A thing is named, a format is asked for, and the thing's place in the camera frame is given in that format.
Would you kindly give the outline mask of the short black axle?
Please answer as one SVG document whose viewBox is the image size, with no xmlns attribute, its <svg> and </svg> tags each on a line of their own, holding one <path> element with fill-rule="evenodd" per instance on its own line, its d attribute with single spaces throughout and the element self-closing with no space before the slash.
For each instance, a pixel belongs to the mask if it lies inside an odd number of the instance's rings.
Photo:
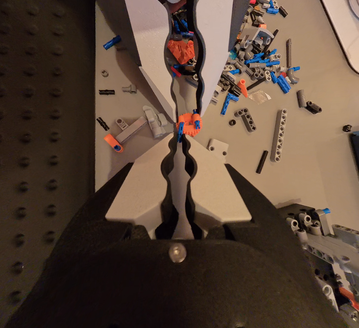
<svg viewBox="0 0 359 328">
<path fill-rule="evenodd" d="M 262 156 L 260 158 L 260 161 L 258 163 L 258 166 L 257 166 L 257 169 L 256 169 L 256 173 L 257 174 L 261 174 L 262 170 L 263 170 L 263 167 L 264 167 L 264 164 L 265 164 L 265 161 L 267 159 L 267 155 L 268 155 L 268 151 L 267 150 L 264 150 L 263 153 L 262 153 Z"/>
</svg>

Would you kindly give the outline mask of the orange connector block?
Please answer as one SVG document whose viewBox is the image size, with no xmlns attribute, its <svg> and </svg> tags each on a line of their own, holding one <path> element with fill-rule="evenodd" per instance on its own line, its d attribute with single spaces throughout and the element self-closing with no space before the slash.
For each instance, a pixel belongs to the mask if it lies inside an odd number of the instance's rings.
<svg viewBox="0 0 359 328">
<path fill-rule="evenodd" d="M 108 134 L 104 137 L 104 140 L 112 147 L 112 149 L 118 153 L 123 152 L 123 146 L 117 141 L 117 139 L 112 136 L 111 134 Z"/>
</svg>

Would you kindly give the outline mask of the grey rectangular panel piece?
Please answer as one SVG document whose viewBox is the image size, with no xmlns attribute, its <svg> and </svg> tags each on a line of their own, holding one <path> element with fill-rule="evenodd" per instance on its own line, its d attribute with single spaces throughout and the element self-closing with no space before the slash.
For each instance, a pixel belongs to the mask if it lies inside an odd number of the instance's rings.
<svg viewBox="0 0 359 328">
<path fill-rule="evenodd" d="M 212 155 L 218 158 L 222 163 L 226 163 L 228 148 L 229 145 L 227 143 L 216 139 L 210 139 L 207 147 L 208 151 L 211 152 Z"/>
</svg>

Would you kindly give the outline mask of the pile of small building parts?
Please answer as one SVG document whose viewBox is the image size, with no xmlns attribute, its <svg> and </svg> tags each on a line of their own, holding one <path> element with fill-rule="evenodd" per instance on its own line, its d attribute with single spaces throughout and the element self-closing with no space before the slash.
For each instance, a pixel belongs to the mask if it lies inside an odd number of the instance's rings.
<svg viewBox="0 0 359 328">
<path fill-rule="evenodd" d="M 196 64 L 199 54 L 198 37 L 194 25 L 195 0 L 158 0 L 169 14 L 170 36 L 165 44 L 165 59 L 172 76 L 180 75 L 176 72 L 184 67 L 183 74 L 192 75 L 195 85 L 199 78 Z M 275 0 L 250 0 L 244 16 L 235 46 L 229 51 L 229 62 L 239 64 L 238 71 L 246 72 L 252 81 L 276 81 L 276 73 L 285 71 L 280 66 L 280 55 L 276 50 L 270 51 L 277 31 L 268 31 L 263 21 L 263 15 L 280 13 L 286 17 L 288 13 Z M 221 80 L 227 80 L 228 72 L 222 72 Z M 176 97 L 171 89 L 173 99 Z M 199 90 L 196 91 L 196 111 L 199 114 Z"/>
</svg>

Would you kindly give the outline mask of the small clear sticker bag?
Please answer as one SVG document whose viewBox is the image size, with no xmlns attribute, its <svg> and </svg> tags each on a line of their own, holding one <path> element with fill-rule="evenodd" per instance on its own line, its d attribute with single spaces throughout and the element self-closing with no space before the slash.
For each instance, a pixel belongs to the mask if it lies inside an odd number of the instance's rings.
<svg viewBox="0 0 359 328">
<path fill-rule="evenodd" d="M 258 105 L 263 104 L 264 102 L 267 102 L 271 100 L 271 96 L 264 92 L 263 90 L 259 89 L 255 92 L 249 93 L 248 97 L 257 103 Z"/>
</svg>

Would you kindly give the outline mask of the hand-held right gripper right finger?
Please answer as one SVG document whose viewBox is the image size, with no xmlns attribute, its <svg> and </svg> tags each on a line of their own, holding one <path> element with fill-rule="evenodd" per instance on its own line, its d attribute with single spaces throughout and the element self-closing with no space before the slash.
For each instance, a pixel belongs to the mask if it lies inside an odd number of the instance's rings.
<svg viewBox="0 0 359 328">
<path fill-rule="evenodd" d="M 182 136 L 186 190 L 186 216 L 193 235 L 228 223 L 249 222 L 252 216 L 225 163 L 189 135 Z"/>
</svg>

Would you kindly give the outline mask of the white book stand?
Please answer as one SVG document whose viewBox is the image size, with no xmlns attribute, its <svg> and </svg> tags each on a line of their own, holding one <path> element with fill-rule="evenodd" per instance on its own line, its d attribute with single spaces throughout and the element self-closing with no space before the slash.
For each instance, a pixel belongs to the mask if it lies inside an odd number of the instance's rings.
<svg viewBox="0 0 359 328">
<path fill-rule="evenodd" d="M 359 0 L 321 0 L 349 66 L 359 72 Z"/>
</svg>

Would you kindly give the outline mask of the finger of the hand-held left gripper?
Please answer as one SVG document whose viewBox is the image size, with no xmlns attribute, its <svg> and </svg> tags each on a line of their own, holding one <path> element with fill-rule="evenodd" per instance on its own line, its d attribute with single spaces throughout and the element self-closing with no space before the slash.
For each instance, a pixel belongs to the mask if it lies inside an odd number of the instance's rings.
<svg viewBox="0 0 359 328">
<path fill-rule="evenodd" d="M 177 107 L 171 92 L 173 76 L 165 59 L 165 44 L 170 36 L 168 10 L 158 0 L 125 0 L 125 4 L 141 62 L 140 71 L 175 123 Z"/>
<path fill-rule="evenodd" d="M 204 116 L 229 56 L 233 0 L 195 0 L 194 25 L 198 37 L 199 114 Z"/>
</svg>

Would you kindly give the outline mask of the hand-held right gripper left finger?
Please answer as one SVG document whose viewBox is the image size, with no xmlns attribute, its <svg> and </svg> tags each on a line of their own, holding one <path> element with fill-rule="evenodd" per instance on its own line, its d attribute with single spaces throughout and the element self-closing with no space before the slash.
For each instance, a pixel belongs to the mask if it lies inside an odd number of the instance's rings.
<svg viewBox="0 0 359 328">
<path fill-rule="evenodd" d="M 105 218 L 107 221 L 144 226 L 149 234 L 172 236 L 177 225 L 169 174 L 174 168 L 177 138 L 168 134 L 137 158 Z"/>
</svg>

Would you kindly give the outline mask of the long grey holed beam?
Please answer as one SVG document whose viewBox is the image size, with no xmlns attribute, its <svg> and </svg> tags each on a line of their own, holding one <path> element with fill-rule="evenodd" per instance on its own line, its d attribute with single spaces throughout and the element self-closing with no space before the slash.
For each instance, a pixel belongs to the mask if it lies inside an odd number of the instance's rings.
<svg viewBox="0 0 359 328">
<path fill-rule="evenodd" d="M 279 163 L 281 160 L 287 115 L 288 111 L 286 109 L 281 109 L 277 112 L 270 157 L 274 163 Z"/>
</svg>

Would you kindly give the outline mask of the dark grey angled beam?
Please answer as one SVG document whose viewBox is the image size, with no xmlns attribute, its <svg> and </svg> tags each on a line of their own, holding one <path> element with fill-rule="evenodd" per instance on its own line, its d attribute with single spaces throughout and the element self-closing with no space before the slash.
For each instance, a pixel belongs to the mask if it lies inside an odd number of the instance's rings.
<svg viewBox="0 0 359 328">
<path fill-rule="evenodd" d="M 256 124 L 254 123 L 254 120 L 253 120 L 252 116 L 250 115 L 248 108 L 242 108 L 242 109 L 236 110 L 234 112 L 234 116 L 236 118 L 241 118 L 243 120 L 245 127 L 249 133 L 257 130 Z"/>
</svg>

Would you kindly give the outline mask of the blue robot kit box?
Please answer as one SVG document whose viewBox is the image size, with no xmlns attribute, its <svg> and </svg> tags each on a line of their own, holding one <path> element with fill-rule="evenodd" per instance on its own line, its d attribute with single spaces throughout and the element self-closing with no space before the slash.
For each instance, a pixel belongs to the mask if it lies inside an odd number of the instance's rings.
<svg viewBox="0 0 359 328">
<path fill-rule="evenodd" d="M 357 169 L 357 172 L 359 172 L 359 131 L 353 131 L 349 135 L 349 142 L 352 149 L 352 153 L 354 156 L 354 162 Z"/>
</svg>

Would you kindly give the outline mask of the orange toothed gear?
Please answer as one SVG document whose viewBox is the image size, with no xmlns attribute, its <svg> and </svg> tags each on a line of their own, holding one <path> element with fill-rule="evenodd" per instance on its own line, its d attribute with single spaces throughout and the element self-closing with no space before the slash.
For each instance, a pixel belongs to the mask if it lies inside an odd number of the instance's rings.
<svg viewBox="0 0 359 328">
<path fill-rule="evenodd" d="M 195 129 L 194 120 L 200 120 L 201 128 L 199 130 Z M 191 137 L 196 136 L 203 127 L 202 118 L 200 117 L 200 115 L 197 113 L 196 110 L 193 110 L 192 113 L 188 112 L 188 113 L 180 115 L 178 118 L 178 121 L 176 123 L 177 128 L 178 128 L 178 123 L 182 122 L 182 121 L 185 123 L 184 129 L 183 129 L 183 134 L 189 135 Z"/>
</svg>

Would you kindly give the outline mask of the grey partly built model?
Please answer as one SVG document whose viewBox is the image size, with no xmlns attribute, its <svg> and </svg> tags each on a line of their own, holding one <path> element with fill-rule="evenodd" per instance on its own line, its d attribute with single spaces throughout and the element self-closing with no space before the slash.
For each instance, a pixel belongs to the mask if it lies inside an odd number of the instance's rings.
<svg viewBox="0 0 359 328">
<path fill-rule="evenodd" d="M 280 213 L 301 241 L 323 294 L 349 326 L 358 327 L 358 230 L 332 224 L 328 208 L 294 203 Z"/>
</svg>

